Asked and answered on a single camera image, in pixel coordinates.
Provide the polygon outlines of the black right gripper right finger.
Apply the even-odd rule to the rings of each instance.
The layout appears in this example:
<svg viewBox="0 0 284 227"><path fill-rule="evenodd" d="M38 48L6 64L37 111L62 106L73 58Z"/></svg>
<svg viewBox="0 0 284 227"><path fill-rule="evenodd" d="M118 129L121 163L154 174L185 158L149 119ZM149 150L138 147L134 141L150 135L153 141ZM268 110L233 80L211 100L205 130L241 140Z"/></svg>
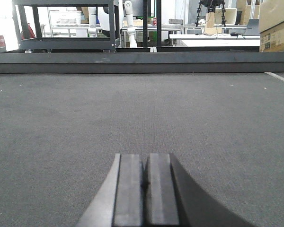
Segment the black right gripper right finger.
<svg viewBox="0 0 284 227"><path fill-rule="evenodd" d="M250 227L209 195L173 154L151 153L146 164L148 227Z"/></svg>

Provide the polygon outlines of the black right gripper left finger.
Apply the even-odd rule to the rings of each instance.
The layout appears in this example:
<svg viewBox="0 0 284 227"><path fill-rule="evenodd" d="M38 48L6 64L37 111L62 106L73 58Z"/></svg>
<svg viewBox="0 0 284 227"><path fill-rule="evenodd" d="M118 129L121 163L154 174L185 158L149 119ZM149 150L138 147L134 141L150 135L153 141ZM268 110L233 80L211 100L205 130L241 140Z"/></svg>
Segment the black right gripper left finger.
<svg viewBox="0 0 284 227"><path fill-rule="evenodd" d="M139 155L115 154L112 166L78 227L141 227L142 163Z"/></svg>

